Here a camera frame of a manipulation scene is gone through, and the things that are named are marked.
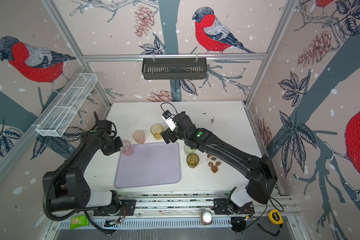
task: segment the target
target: bird head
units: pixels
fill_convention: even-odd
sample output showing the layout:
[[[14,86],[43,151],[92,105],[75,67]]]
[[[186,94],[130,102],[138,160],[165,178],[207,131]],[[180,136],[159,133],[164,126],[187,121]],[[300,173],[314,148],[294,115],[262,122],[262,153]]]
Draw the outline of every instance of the bird head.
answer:
[[[12,36],[5,36],[0,38],[0,60],[13,61],[12,47],[18,43],[19,40]]]
[[[196,20],[197,23],[200,23],[202,19],[209,14],[215,14],[210,7],[202,7],[196,10],[195,14],[192,17],[192,20]]]

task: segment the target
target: grey floor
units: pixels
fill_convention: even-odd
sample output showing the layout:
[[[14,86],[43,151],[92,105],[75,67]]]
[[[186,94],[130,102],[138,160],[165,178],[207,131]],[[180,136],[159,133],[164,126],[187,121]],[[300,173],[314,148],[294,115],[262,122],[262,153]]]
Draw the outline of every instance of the grey floor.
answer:
[[[261,217],[250,228],[246,229],[243,234],[235,234],[230,228],[161,228],[149,230],[118,230],[113,236],[104,236],[99,230],[88,229],[80,230],[58,230],[55,240],[244,240],[244,239],[274,239],[274,240],[295,240],[291,232],[288,220],[283,218],[284,224],[281,232],[277,237],[269,235],[262,231],[257,223],[260,223],[265,229],[276,233],[278,225],[272,224],[268,217]]]

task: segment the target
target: mesh basket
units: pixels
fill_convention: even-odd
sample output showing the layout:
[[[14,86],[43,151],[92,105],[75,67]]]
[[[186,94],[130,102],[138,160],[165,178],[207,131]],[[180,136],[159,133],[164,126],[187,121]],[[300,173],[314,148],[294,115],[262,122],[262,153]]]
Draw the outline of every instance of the mesh basket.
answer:
[[[40,135],[61,137],[97,83],[96,75],[93,73],[76,76],[77,79],[72,86],[65,93],[59,93],[63,95],[62,98],[36,129]]]
[[[144,79],[204,79],[206,58],[144,58]]]

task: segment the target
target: pink glass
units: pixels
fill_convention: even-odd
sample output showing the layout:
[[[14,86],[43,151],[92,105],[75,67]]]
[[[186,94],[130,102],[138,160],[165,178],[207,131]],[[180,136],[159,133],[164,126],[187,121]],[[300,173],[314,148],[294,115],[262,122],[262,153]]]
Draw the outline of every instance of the pink glass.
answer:
[[[128,141],[124,141],[123,146],[120,148],[120,152],[125,156],[131,156],[133,153],[131,143]]]
[[[143,131],[139,130],[139,131],[136,131],[134,134],[133,134],[133,139],[138,143],[138,144],[142,144],[145,142],[145,134]]]

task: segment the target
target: purple tray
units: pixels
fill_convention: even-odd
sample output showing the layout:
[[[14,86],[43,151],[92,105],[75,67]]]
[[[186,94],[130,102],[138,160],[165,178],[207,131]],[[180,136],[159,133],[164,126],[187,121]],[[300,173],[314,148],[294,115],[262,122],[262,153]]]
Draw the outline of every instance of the purple tray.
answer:
[[[177,142],[132,145],[130,156],[120,154],[115,187],[141,187],[180,181],[180,155]]]

